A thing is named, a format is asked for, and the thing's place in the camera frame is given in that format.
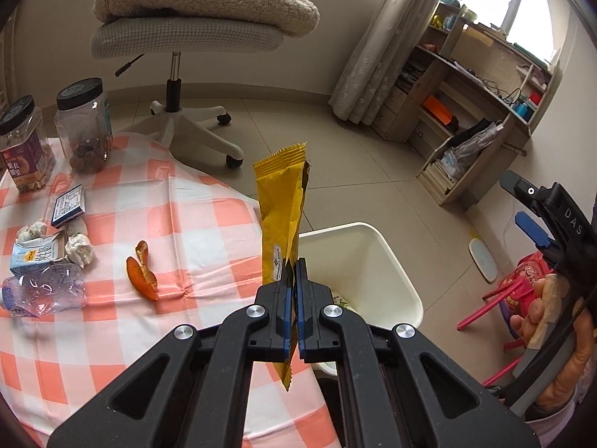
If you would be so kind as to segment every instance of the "beige fleece blanket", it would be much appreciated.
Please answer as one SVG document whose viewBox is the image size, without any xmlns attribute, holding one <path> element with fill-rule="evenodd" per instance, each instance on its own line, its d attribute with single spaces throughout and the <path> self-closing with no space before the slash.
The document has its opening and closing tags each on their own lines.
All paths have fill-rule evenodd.
<svg viewBox="0 0 597 448">
<path fill-rule="evenodd" d="M 319 23 L 319 12 L 309 0 L 96 0 L 98 20 L 170 14 L 243 20 L 272 25 L 281 32 L 303 37 Z"/>
</svg>

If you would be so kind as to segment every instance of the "office chair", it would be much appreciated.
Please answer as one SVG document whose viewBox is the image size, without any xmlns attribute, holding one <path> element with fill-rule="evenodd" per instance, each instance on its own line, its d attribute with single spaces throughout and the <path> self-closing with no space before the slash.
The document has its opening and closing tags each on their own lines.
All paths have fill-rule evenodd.
<svg viewBox="0 0 597 448">
<path fill-rule="evenodd" d="M 217 118 L 220 125 L 229 125 L 232 118 L 226 110 L 222 106 L 202 109 L 180 106 L 181 52 L 264 52 L 276 49 L 283 40 L 283 34 L 273 26 L 237 20 L 182 16 L 121 18 L 97 30 L 91 50 L 97 59 L 172 52 L 165 104 L 153 101 L 151 116 L 123 131 L 149 135 L 169 148 L 175 128 L 191 127 L 199 143 L 226 155 L 228 167 L 238 168 L 243 163 L 243 150 L 201 125 L 212 118 Z"/>
</svg>

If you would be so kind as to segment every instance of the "white chair base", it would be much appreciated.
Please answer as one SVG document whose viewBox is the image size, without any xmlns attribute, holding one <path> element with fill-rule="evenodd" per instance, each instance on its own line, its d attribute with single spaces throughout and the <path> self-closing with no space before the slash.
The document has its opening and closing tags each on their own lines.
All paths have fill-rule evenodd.
<svg viewBox="0 0 597 448">
<path fill-rule="evenodd" d="M 151 110 L 155 113 L 153 116 L 149 116 L 147 119 L 144 119 L 123 131 L 148 135 L 160 142 L 166 148 L 170 148 L 172 139 L 174 138 L 175 128 L 191 127 L 196 134 L 199 143 L 217 152 L 223 153 L 227 157 L 231 157 L 234 161 L 240 162 L 244 159 L 245 155 L 239 146 L 220 138 L 218 135 L 201 125 L 201 121 L 225 115 L 226 110 L 222 106 L 209 108 L 181 107 L 180 111 L 177 113 L 168 113 L 160 102 L 153 101 Z M 228 158 L 226 159 L 226 162 L 229 166 L 231 166 L 231 163 L 234 163 Z"/>
</svg>

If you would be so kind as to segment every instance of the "black jar lid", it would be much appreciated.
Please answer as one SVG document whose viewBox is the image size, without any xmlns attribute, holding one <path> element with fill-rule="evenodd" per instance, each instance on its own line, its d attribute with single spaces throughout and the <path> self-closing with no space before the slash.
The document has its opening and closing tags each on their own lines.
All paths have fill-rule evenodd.
<svg viewBox="0 0 597 448">
<path fill-rule="evenodd" d="M 80 80 L 62 89 L 56 96 L 56 104 L 60 111 L 68 111 L 93 101 L 104 92 L 104 86 L 99 77 Z"/>
<path fill-rule="evenodd" d="M 0 135 L 10 133 L 34 112 L 35 101 L 31 96 L 20 98 L 0 118 Z"/>
</svg>

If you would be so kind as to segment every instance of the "desk drawer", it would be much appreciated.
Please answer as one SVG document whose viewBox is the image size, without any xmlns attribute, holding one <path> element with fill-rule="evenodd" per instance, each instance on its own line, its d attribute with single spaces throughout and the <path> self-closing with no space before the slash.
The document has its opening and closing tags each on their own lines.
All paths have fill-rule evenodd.
<svg viewBox="0 0 597 448">
<path fill-rule="evenodd" d="M 390 91 L 390 94 L 386 99 L 386 102 L 383 104 L 385 104 L 393 113 L 398 115 L 400 113 L 402 103 L 404 103 L 406 99 L 406 92 L 398 89 L 396 86 L 393 86 L 392 91 Z"/>
<path fill-rule="evenodd" d="M 413 133 L 409 137 L 409 141 L 417 149 L 417 151 L 428 158 L 429 155 L 436 149 L 439 148 L 445 140 L 441 139 L 434 130 L 429 128 L 428 125 L 419 121 L 419 124 L 413 130 Z"/>
<path fill-rule="evenodd" d="M 377 116 L 375 116 L 375 119 L 373 120 L 372 125 L 373 128 L 375 128 L 378 133 L 383 136 L 387 133 L 387 130 L 390 129 L 395 119 L 396 115 L 382 104 L 377 112 Z"/>
</svg>

